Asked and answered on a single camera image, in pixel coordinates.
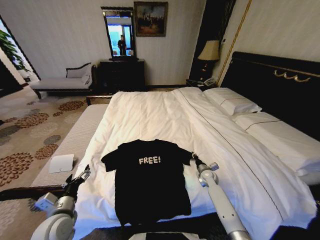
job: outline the white duvet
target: white duvet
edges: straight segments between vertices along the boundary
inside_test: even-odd
[[[115,171],[106,172],[101,158],[136,139],[170,141],[197,153],[207,164],[217,162],[219,184],[253,239],[269,239],[279,225],[307,227],[316,215],[308,186],[209,102],[206,94],[186,87],[171,92],[118,92],[112,97],[76,172],[77,176],[90,165],[91,175],[78,190],[74,239],[95,228],[120,226]],[[127,159],[119,161],[125,165]],[[194,162],[184,166],[192,213],[174,219],[215,212],[196,173]]]

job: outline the bed frame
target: bed frame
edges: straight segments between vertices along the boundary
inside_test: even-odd
[[[320,141],[320,62],[235,51],[221,87]]]

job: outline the lamp shade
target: lamp shade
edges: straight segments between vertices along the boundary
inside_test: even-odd
[[[198,56],[200,60],[214,61],[219,59],[219,41],[210,40],[206,41],[205,46]]]

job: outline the beige wall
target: beige wall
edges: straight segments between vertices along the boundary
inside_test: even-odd
[[[249,0],[237,0],[226,29],[218,77]],[[319,0],[252,0],[234,51],[320,62]],[[231,55],[221,76],[223,80]]]
[[[136,37],[148,85],[185,84],[206,0],[166,0],[166,37]],[[111,57],[101,6],[134,0],[0,0],[0,14],[41,78]]]

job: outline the pillow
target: pillow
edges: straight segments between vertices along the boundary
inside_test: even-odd
[[[234,121],[298,176],[320,171],[319,141],[266,112],[239,115]]]
[[[77,68],[66,68],[66,78],[82,78],[86,74],[88,69],[91,69],[91,62]]]
[[[90,78],[91,78],[91,64],[89,64],[86,67],[86,72],[82,76],[81,82],[83,82],[83,84],[86,85],[86,84],[88,84],[90,82]]]
[[[237,113],[253,113],[262,110],[257,104],[229,88],[216,87],[204,91],[205,96],[220,105],[230,116]]]

